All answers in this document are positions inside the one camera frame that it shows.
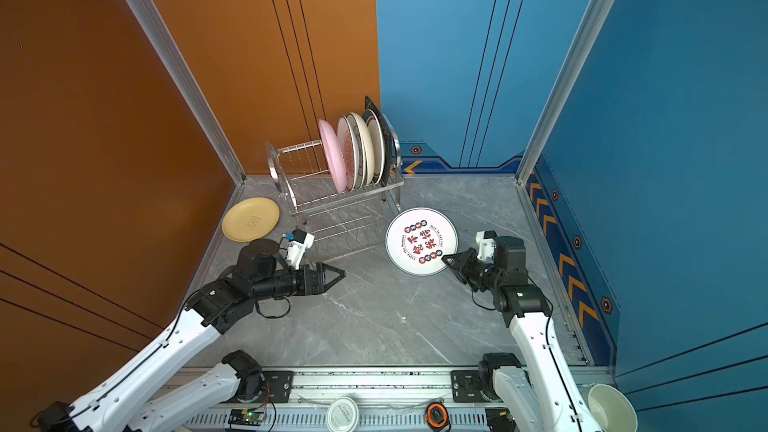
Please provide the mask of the white plate black characters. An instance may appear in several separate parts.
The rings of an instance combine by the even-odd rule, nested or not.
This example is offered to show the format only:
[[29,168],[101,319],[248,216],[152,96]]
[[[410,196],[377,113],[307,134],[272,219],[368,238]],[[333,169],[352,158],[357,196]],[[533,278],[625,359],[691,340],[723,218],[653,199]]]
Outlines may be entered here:
[[442,258],[457,252],[459,238],[443,213],[425,207],[406,210],[389,224],[385,247],[393,265],[410,275],[432,276],[446,268]]

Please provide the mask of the steel wire dish rack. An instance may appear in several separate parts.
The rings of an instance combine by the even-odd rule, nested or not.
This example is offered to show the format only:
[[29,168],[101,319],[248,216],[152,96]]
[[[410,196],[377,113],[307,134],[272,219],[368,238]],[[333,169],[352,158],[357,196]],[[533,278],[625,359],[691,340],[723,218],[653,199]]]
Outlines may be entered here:
[[329,262],[382,246],[390,222],[402,211],[404,179],[339,194],[319,140],[284,148],[266,145],[269,173],[297,227],[314,236],[311,262]]

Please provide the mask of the yellow round plate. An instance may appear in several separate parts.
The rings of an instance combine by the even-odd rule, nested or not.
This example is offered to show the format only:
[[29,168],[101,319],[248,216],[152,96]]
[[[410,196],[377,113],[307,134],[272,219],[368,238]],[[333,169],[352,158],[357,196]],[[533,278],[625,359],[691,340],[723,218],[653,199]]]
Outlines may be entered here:
[[256,197],[235,204],[221,223],[223,234],[234,242],[250,242],[269,234],[277,225],[280,209],[269,198]]

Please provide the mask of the pink round plate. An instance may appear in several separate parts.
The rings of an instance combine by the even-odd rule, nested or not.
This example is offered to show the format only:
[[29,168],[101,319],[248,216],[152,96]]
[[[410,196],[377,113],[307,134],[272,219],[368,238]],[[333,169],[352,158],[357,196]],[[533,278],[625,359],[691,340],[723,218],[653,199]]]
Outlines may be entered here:
[[320,119],[318,128],[335,190],[338,194],[344,194],[347,191],[347,174],[339,139],[329,122]]

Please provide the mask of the cream round plate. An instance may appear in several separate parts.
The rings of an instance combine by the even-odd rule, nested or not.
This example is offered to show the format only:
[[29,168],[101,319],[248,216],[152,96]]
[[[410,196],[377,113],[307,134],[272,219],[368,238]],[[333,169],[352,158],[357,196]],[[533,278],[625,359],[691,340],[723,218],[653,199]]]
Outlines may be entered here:
[[357,113],[350,113],[350,116],[356,126],[357,135],[359,136],[361,143],[361,151],[363,155],[362,163],[364,165],[362,185],[367,186],[373,183],[375,168],[375,150],[373,141],[363,118]]

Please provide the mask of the black floral square plate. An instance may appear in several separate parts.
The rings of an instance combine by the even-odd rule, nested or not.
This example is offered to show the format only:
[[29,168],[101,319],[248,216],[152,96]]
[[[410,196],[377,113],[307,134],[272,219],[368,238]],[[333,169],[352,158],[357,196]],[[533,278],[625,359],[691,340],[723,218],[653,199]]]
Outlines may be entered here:
[[395,129],[389,119],[379,110],[377,104],[369,96],[365,97],[365,111],[371,109],[379,119],[384,137],[384,173],[379,184],[382,187],[397,182],[402,178],[401,147]]

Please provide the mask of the white plate green red rim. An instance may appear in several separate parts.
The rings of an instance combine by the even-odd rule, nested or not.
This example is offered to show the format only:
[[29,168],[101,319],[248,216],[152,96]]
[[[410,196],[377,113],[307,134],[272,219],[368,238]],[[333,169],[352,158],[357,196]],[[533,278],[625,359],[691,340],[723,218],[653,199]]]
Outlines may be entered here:
[[370,170],[373,172],[371,184],[375,184],[381,181],[384,173],[384,137],[379,119],[371,109],[365,111],[363,119],[369,131],[373,147],[374,165]]

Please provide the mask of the white plate orange sunburst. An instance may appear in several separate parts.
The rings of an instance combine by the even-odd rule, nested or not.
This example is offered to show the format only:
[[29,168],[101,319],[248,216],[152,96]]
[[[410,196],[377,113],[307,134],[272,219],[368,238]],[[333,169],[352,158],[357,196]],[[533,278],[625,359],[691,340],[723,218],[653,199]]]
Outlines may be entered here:
[[345,167],[345,189],[355,188],[357,179],[358,150],[347,116],[342,116],[337,124],[337,138]]

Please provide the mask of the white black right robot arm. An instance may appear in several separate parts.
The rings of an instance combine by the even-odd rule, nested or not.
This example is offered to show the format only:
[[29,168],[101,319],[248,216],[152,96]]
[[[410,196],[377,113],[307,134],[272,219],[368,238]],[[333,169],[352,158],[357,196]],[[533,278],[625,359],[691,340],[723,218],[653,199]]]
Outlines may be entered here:
[[518,431],[600,431],[562,353],[554,307],[529,277],[524,242],[483,238],[480,251],[444,255],[472,292],[489,292],[522,357],[488,354],[479,364],[483,393],[500,401]]

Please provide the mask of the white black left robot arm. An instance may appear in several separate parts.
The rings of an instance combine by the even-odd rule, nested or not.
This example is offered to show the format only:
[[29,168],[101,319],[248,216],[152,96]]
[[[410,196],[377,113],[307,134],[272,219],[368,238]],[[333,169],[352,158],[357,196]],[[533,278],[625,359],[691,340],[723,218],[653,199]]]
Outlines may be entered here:
[[318,262],[302,263],[291,241],[271,239],[244,246],[235,264],[194,291],[169,327],[108,379],[73,403],[56,401],[30,421],[40,431],[172,430],[189,417],[226,399],[267,399],[263,369],[243,351],[227,354],[208,374],[156,402],[162,385],[239,320],[259,312],[265,300],[322,295],[346,276]]

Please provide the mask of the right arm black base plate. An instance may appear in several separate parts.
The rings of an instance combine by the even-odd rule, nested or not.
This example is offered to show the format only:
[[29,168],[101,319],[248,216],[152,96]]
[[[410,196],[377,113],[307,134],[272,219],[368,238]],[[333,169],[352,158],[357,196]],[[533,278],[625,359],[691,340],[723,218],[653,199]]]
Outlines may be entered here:
[[493,388],[492,379],[496,372],[507,372],[513,384],[531,388],[527,371],[518,367],[502,367],[481,372],[479,369],[460,369],[450,372],[451,392],[455,403],[501,403],[502,399]]

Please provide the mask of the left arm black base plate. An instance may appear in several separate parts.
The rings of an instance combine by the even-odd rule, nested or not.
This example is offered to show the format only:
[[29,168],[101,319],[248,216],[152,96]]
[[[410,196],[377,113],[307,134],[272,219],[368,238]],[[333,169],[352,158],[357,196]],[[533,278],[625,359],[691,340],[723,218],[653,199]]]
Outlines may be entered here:
[[225,403],[262,404],[264,402],[285,404],[289,402],[295,373],[290,370],[268,370],[259,378],[249,377],[239,385],[235,394]]

